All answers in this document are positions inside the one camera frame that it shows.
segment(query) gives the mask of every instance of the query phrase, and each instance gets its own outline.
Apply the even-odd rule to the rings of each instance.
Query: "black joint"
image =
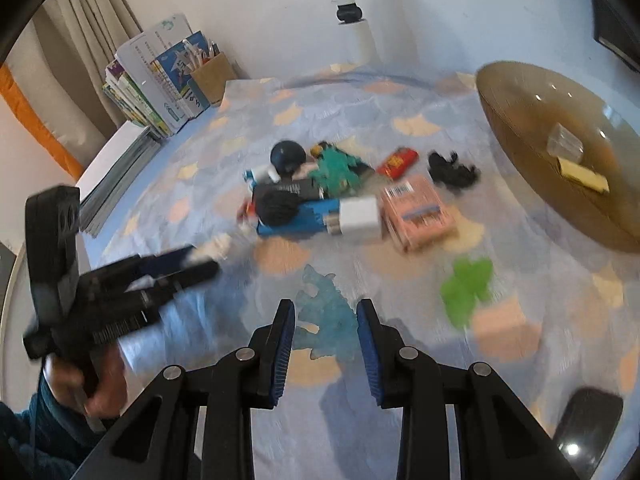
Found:
[[[359,22],[362,19],[362,9],[356,4],[338,5],[336,16],[344,23]]]

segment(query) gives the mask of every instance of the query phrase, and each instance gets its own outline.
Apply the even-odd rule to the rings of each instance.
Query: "black phone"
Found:
[[[569,399],[554,435],[554,443],[580,480],[596,471],[622,415],[620,396],[586,387]]]

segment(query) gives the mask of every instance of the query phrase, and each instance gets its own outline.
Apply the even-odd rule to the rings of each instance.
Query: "pen holder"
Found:
[[[196,81],[201,94],[212,106],[218,106],[225,95],[226,82],[238,79],[233,67],[229,64],[225,54],[221,52],[212,57],[199,69],[191,72],[192,80]]]

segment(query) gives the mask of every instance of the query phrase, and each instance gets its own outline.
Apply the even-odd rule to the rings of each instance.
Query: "brown bowl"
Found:
[[[525,63],[481,68],[478,93],[501,147],[546,203],[603,246],[640,252],[640,137],[619,114],[575,81]],[[582,141],[581,164],[607,177],[610,193],[560,175],[546,152],[556,123]]]

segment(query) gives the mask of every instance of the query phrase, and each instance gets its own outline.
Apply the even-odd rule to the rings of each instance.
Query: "orange box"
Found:
[[[413,175],[382,192],[385,222],[394,244],[413,251],[456,228],[456,221],[429,179]]]

